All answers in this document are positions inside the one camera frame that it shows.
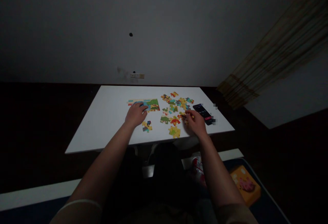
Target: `dark pants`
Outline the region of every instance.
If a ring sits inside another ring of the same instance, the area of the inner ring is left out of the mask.
[[[103,210],[103,222],[118,221],[151,202],[192,212],[195,188],[187,179],[178,149],[159,144],[149,160],[155,165],[152,178],[143,179],[142,160],[128,149]]]

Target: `white wall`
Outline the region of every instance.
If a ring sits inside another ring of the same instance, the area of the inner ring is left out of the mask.
[[[245,107],[268,128],[328,108],[328,50]]]
[[[292,1],[1,0],[0,81],[217,86]]]

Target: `brown curtain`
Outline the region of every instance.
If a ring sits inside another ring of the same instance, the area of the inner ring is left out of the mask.
[[[296,0],[217,90],[233,109],[309,62],[327,43],[327,0]]]

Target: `dark floor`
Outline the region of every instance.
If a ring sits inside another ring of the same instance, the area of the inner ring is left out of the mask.
[[[79,179],[97,152],[64,152],[100,85],[0,84],[0,193]],[[313,222],[323,202],[328,110],[268,130],[245,108],[233,111],[215,88],[202,88],[235,128],[212,136],[218,151],[239,148],[292,223]],[[199,147],[181,151],[189,157]],[[139,151],[147,157],[150,145]]]

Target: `shirt sleeve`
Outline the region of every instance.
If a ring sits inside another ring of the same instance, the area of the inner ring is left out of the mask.
[[[258,224],[257,220],[245,205],[231,204],[215,210],[219,224]]]
[[[91,200],[77,200],[62,207],[50,224],[97,224],[101,219],[101,207]]]

